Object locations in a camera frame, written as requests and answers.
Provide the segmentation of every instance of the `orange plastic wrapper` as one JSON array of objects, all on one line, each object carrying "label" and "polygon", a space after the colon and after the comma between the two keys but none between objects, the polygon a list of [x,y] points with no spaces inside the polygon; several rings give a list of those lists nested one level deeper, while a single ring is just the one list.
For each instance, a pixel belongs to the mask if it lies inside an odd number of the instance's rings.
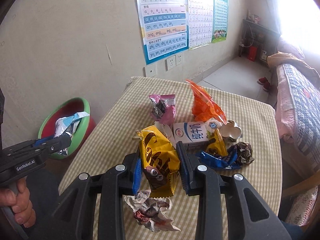
[{"label": "orange plastic wrapper", "polygon": [[195,97],[192,108],[192,113],[195,116],[195,121],[206,122],[209,119],[214,118],[219,122],[227,124],[226,115],[222,111],[221,107],[213,101],[208,92],[193,81],[189,79],[186,79],[186,81],[190,84],[193,95]]}]

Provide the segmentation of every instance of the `trash can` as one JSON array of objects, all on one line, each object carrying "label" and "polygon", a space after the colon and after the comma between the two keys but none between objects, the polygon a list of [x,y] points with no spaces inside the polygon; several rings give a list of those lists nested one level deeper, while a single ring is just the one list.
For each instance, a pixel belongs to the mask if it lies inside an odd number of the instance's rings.
[{"label": "trash can", "polygon": [[[68,117],[76,112],[85,111],[90,114],[90,105],[89,102],[84,98],[72,98],[62,105],[58,106],[43,122],[40,127],[38,138],[44,138],[51,136],[55,133],[56,126],[55,123],[59,118]],[[76,132],[74,133],[71,139],[71,145],[68,148],[68,155],[60,155],[58,153],[53,153],[50,155],[50,158],[60,160],[64,159],[70,155],[76,155],[76,153],[81,148],[82,144],[85,142],[87,137],[96,127],[95,121],[92,119],[91,115],[83,117],[77,127]]]}]

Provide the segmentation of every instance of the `brown blanket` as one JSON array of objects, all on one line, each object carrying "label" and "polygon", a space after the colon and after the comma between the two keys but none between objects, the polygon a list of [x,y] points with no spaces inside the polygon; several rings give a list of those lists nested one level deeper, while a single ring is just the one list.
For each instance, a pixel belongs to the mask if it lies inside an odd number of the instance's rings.
[{"label": "brown blanket", "polygon": [[291,64],[301,72],[316,88],[320,88],[320,76],[318,72],[308,66],[303,60],[296,58],[291,53],[278,52],[267,58],[270,68],[277,67],[281,64]]}]

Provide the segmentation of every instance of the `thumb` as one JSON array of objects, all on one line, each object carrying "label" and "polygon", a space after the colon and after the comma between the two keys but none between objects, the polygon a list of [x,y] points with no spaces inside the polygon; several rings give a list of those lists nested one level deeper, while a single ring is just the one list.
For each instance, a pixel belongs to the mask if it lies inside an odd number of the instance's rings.
[{"label": "thumb", "polygon": [[17,202],[16,195],[8,188],[0,188],[0,206],[13,206]]}]

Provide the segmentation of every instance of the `silver screw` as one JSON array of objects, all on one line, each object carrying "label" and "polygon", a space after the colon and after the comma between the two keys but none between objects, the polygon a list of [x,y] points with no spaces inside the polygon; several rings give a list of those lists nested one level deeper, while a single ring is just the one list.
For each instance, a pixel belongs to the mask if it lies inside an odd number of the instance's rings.
[{"label": "silver screw", "polygon": [[125,169],[125,166],[123,164],[119,164],[116,166],[117,171],[124,171],[124,169]]},{"label": "silver screw", "polygon": [[199,165],[199,166],[197,167],[197,169],[198,169],[199,171],[206,171],[206,170],[207,170],[207,166]]},{"label": "silver screw", "polygon": [[88,174],[86,174],[86,173],[81,173],[80,175],[79,175],[79,179],[80,180],[85,180],[85,179],[87,179],[88,178]]},{"label": "silver screw", "polygon": [[234,175],[234,178],[235,178],[236,180],[243,180],[243,176],[242,176],[241,174],[235,174],[235,175]]}]

